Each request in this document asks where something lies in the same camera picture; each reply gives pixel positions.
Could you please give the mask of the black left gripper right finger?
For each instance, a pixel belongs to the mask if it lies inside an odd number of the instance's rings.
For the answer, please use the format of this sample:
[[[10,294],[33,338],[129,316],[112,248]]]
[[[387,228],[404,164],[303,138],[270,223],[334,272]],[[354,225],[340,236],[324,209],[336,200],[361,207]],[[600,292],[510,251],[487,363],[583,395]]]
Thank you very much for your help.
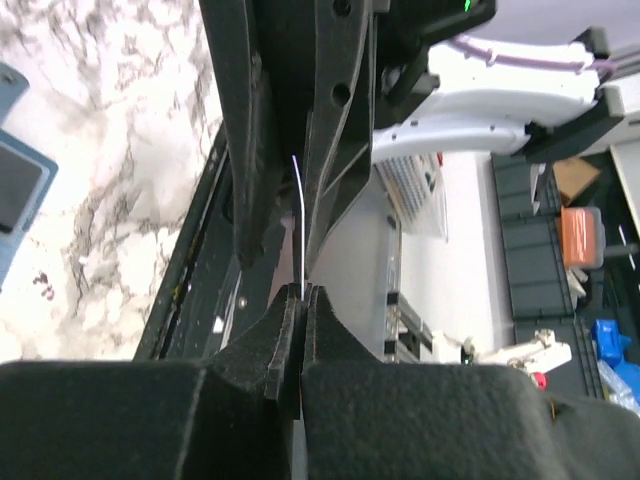
[[[308,297],[301,376],[312,479],[635,479],[639,419],[502,366],[377,360]]]

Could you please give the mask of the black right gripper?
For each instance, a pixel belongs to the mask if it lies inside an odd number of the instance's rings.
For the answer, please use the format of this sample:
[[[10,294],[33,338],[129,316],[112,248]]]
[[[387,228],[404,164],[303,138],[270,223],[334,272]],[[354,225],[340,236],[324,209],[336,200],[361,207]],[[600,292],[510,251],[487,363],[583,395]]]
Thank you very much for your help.
[[[395,0],[377,29],[374,128],[405,121],[440,86],[430,48],[490,21],[494,1]],[[369,1],[316,1],[314,100],[304,153],[305,272],[327,232],[321,202],[353,100],[372,7]]]

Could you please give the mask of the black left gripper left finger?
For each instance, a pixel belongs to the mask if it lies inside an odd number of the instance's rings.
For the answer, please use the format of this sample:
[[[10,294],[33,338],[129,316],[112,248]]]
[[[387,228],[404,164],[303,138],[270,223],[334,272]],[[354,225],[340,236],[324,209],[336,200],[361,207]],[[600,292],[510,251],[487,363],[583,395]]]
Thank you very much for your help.
[[[5,479],[287,479],[302,304],[280,289],[208,359],[1,369]]]

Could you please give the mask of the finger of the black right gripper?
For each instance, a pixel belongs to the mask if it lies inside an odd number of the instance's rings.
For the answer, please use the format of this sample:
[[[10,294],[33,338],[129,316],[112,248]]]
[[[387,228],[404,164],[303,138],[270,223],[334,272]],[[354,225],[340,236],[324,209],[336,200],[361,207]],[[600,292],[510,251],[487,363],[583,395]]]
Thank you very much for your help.
[[[230,154],[235,252],[249,268],[262,255],[280,185],[270,78],[251,1],[205,0],[200,9]]]

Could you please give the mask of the thin white card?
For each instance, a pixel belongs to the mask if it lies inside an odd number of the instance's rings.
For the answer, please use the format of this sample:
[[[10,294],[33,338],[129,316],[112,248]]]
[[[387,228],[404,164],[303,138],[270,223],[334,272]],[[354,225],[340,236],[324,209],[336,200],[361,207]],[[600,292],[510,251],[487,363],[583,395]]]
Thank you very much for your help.
[[[296,260],[294,264],[298,267],[297,279],[300,286],[300,299],[305,300],[306,293],[306,209],[304,200],[304,188],[298,161],[295,155],[292,156],[293,172],[296,181],[298,210],[295,214],[295,228],[293,247]]]

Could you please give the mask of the blue leather card holder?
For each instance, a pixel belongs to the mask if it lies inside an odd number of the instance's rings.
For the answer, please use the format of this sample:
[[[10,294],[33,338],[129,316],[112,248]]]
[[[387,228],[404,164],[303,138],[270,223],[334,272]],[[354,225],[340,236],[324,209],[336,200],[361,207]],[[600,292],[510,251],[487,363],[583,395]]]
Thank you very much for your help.
[[[6,131],[1,145],[1,278],[8,275],[53,183],[58,165]]]

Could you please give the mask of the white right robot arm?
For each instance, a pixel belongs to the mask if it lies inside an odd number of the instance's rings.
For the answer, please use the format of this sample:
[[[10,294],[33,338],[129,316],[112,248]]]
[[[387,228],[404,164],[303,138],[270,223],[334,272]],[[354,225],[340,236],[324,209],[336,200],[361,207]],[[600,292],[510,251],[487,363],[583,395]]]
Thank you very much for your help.
[[[283,196],[297,276],[373,165],[436,152],[574,156],[625,116],[604,33],[482,40],[493,1],[204,1],[233,180],[235,252],[260,257]]]

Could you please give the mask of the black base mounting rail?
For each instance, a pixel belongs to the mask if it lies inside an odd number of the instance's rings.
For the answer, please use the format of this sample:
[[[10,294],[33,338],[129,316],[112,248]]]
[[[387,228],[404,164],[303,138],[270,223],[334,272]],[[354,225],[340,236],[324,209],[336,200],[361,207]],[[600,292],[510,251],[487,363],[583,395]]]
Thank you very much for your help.
[[[232,176],[226,133],[218,130],[175,243],[137,360],[206,358],[241,336],[280,287],[273,276],[286,228],[275,221],[263,254],[242,271],[234,253]]]

